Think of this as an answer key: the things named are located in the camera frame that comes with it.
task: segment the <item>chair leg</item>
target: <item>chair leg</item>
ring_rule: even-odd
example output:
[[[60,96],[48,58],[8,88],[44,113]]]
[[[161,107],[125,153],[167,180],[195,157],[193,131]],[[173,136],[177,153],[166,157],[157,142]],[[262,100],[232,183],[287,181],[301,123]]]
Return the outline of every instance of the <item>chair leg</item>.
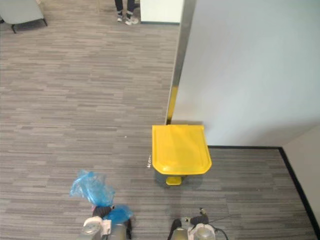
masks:
[[[11,25],[11,29],[16,34],[16,30],[15,30],[15,25],[14,24]]]
[[[44,24],[45,24],[46,26],[48,26],[46,19],[45,19],[45,18],[42,18],[42,20],[43,20]]]

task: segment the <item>white wall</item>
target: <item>white wall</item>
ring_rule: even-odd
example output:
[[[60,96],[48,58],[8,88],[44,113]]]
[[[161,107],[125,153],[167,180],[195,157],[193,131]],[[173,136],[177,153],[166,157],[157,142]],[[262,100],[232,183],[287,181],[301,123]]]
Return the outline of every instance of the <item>white wall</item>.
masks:
[[[184,0],[140,0],[142,22],[180,23]]]
[[[320,1],[198,0],[172,123],[283,146],[320,124]]]
[[[303,191],[320,223],[320,125],[283,146]]]

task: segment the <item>black pants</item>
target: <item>black pants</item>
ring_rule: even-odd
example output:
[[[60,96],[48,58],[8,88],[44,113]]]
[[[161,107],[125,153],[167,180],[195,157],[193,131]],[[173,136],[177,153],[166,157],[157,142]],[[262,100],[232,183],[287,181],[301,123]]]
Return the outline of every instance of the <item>black pants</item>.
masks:
[[[115,6],[116,10],[122,11],[124,9],[124,4],[122,0],[114,0],[115,1]],[[135,0],[128,0],[128,5],[127,5],[127,11],[129,12],[130,15],[134,12],[135,9]]]

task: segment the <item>cable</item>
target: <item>cable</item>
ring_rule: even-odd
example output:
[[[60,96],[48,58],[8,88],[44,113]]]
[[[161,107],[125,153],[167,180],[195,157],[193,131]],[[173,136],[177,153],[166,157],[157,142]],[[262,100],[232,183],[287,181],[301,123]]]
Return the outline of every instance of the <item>cable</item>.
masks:
[[[228,215],[228,216],[225,216],[225,217],[222,217],[222,218],[219,218],[219,219],[216,219],[216,220],[212,220],[212,221],[209,221],[209,223],[214,223],[216,221],[220,221],[220,220],[223,220],[223,219],[227,219],[229,217],[231,217],[232,215]]]
[[[223,231],[221,228],[217,228],[217,227],[215,227],[215,226],[213,226],[213,225],[211,225],[211,224],[209,224],[209,225],[210,225],[211,227],[213,227],[215,233],[216,233],[216,232],[222,232],[223,235],[225,236],[225,239],[226,239],[226,240],[229,240],[229,238],[228,238],[227,234],[225,233],[225,231]]]

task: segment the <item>blue plastic bag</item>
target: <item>blue plastic bag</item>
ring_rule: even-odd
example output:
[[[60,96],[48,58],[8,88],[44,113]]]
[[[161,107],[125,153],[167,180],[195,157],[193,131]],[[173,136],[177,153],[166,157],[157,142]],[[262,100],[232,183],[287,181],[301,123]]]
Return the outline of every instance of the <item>blue plastic bag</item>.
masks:
[[[103,219],[111,220],[111,225],[122,224],[133,216],[133,212],[127,205],[117,205]]]
[[[70,196],[86,198],[90,203],[98,207],[111,206],[115,190],[106,185],[105,181],[105,174],[81,170],[78,172],[78,178],[71,186]]]

